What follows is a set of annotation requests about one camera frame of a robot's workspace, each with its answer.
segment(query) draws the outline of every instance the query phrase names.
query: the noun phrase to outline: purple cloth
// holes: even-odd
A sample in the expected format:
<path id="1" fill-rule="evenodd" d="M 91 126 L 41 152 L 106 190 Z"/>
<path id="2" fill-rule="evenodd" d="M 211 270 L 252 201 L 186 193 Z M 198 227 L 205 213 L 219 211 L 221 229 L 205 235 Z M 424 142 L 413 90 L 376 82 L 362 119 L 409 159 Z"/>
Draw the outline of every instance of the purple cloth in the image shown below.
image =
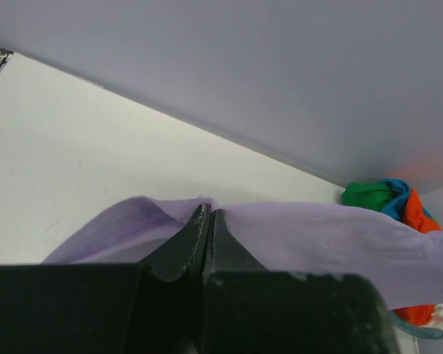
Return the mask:
<path id="1" fill-rule="evenodd" d="M 136 262 L 175 235 L 200 203 L 131 198 L 102 212 L 45 263 Z M 349 206 L 224 206 L 233 236 L 270 270 L 350 273 L 370 279 L 389 308 L 443 303 L 443 232 L 426 235 Z"/>

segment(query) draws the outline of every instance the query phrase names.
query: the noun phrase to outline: pile of clothes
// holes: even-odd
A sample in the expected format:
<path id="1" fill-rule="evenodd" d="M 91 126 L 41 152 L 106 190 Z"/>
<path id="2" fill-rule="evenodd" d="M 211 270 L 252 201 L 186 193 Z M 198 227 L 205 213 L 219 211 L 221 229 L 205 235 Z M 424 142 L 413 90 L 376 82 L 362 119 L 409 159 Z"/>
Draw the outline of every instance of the pile of clothes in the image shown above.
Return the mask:
<path id="1" fill-rule="evenodd" d="M 418 192 L 399 179 L 351 183 L 342 194 L 342 200 L 343 205 L 381 212 L 423 234 L 441 230 L 422 206 Z M 443 338 L 443 304 L 397 308 L 392 318 L 398 327 L 415 336 Z"/>

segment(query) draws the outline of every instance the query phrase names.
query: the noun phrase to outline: orange cloth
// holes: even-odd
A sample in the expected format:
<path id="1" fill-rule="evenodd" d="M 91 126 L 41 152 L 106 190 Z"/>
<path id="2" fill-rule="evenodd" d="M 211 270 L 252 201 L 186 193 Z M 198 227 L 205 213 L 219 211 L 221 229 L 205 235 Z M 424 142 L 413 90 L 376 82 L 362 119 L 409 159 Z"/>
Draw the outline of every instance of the orange cloth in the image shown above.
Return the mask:
<path id="1" fill-rule="evenodd" d="M 429 218 L 423 212 L 422 201 L 416 190 L 411 190 L 411 195 L 405 205 L 403 223 L 413 227 L 415 230 L 426 234 L 429 231 L 439 231 L 442 228 L 434 219 Z M 405 321 L 417 327 L 426 325 L 431 321 L 435 313 L 435 305 L 412 306 L 409 308 L 398 308 L 394 313 Z"/>

